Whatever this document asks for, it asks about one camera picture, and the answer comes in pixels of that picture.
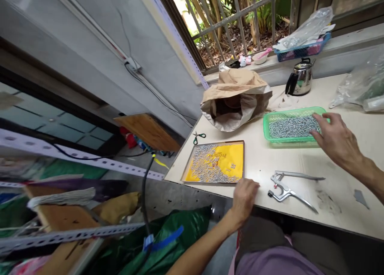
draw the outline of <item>person's left hand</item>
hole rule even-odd
[[[241,228],[251,214],[259,187],[259,183],[246,178],[240,179],[236,184],[233,205],[227,213],[235,230]]]

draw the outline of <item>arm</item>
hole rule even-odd
[[[231,209],[212,230],[202,236],[176,261],[167,275],[203,273],[225,239],[242,227],[249,217],[258,188],[259,183],[241,179],[236,185]]]
[[[314,114],[321,133],[313,137],[329,158],[363,183],[384,204],[384,172],[359,149],[356,136],[347,128],[340,114]]]

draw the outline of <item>metal pliers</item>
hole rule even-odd
[[[317,210],[315,209],[315,207],[313,207],[313,205],[311,203],[306,201],[303,197],[298,195],[296,192],[292,191],[287,185],[281,183],[281,180],[283,179],[283,177],[285,175],[286,176],[292,176],[292,177],[301,177],[301,178],[305,178],[305,179],[309,179],[309,180],[316,180],[316,181],[325,180],[325,178],[324,177],[312,177],[309,175],[305,175],[302,173],[296,173],[296,172],[275,171],[275,174],[272,175],[271,180],[275,183],[275,186],[274,186],[275,188],[279,187],[281,189],[281,194],[276,195],[272,192],[272,190],[268,191],[268,196],[273,197],[274,199],[276,199],[279,202],[282,202],[284,199],[288,198],[289,196],[293,196],[293,197],[299,199],[305,205],[307,205],[313,212],[315,212],[316,214],[319,214],[317,212]]]
[[[207,135],[205,135],[205,133],[201,133],[201,134],[197,134],[197,131],[195,133],[193,133],[193,135],[195,135],[195,139],[193,140],[193,144],[194,145],[197,145],[198,142],[197,142],[197,137],[200,136],[201,138],[205,138],[207,137]]]

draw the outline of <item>table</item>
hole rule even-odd
[[[300,97],[292,109],[321,106],[329,111],[328,105],[335,96],[336,87],[345,76],[341,74],[313,80],[311,92]],[[284,88],[285,85],[272,87],[274,96]],[[358,108],[336,108],[332,111],[342,115],[348,128],[356,135],[362,153],[384,169],[384,116],[364,114]],[[233,132],[221,132],[202,116],[191,133],[195,131],[207,135],[205,139],[199,137],[199,144],[245,141],[245,177],[260,183],[255,200],[257,206],[384,240],[384,206],[363,184],[334,164],[320,148],[271,148],[264,138],[262,118],[248,122]],[[234,185],[190,184],[181,181],[194,146],[193,139],[192,134],[187,138],[164,180],[233,197]],[[290,197],[279,203],[268,197],[268,190],[273,190],[274,184],[270,178],[275,170],[325,177],[326,180],[318,182],[296,177],[283,179],[289,188],[308,200],[319,214],[315,214],[296,198]],[[370,209],[355,200],[355,189],[362,191]]]

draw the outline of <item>hand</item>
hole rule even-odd
[[[259,187],[259,183],[246,178],[240,179],[236,184],[233,205],[227,213],[230,217],[229,222],[233,224],[233,232],[242,227],[251,214]]]
[[[340,114],[323,113],[322,117],[313,114],[313,117],[319,123],[322,134],[315,130],[311,134],[321,149],[334,163],[355,176],[365,159],[357,145],[356,136],[347,128]]]

